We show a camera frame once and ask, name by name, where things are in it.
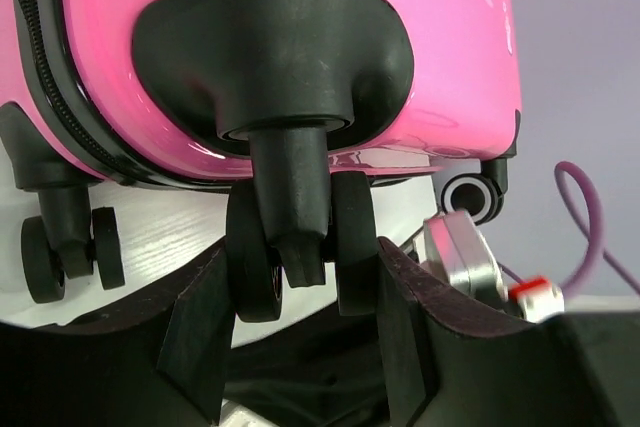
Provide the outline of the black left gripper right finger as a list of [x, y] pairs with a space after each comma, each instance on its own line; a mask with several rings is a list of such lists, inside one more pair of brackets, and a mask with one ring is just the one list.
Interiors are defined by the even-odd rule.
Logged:
[[379, 342], [395, 426], [635, 426], [639, 316], [540, 324], [497, 311], [379, 242]]

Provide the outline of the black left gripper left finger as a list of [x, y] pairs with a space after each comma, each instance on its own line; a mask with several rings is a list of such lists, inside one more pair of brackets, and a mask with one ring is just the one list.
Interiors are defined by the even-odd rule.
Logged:
[[234, 312], [213, 246], [72, 323], [1, 326], [4, 426], [212, 426]]

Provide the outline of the pink hard-shell suitcase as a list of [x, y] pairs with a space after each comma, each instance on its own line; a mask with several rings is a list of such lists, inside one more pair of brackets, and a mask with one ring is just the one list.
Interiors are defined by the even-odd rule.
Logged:
[[103, 181], [224, 192], [239, 317], [336, 271], [375, 305], [372, 188], [472, 159], [444, 213], [496, 218], [521, 91], [511, 0], [1, 0], [1, 142], [39, 213], [21, 226], [39, 304], [125, 282]]

